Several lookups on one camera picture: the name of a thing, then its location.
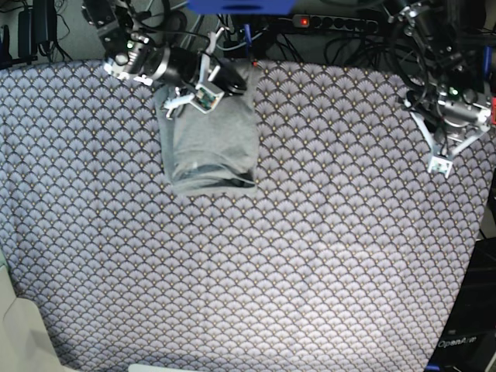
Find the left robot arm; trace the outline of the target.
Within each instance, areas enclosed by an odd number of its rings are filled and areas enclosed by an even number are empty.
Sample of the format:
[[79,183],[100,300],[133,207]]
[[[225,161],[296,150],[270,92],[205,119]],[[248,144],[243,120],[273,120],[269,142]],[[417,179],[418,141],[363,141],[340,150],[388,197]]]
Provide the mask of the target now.
[[[461,46],[456,29],[444,15],[442,1],[386,1],[393,29],[388,51],[391,65],[408,86],[406,105],[419,115],[429,133],[442,140],[491,127],[493,97],[485,73],[477,66],[480,50]],[[409,47],[419,66],[418,77],[405,72],[396,55]]]

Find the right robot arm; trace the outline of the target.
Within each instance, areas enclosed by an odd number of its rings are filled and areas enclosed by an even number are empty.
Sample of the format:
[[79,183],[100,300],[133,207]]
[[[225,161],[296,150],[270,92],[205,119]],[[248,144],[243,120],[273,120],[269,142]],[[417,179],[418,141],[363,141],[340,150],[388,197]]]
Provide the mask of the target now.
[[148,11],[130,1],[84,1],[81,12],[105,49],[105,68],[119,80],[151,86],[167,84],[193,92],[242,95],[246,82],[233,65],[214,56],[224,29],[202,35],[187,29],[183,12],[164,1],[163,20],[152,26]]

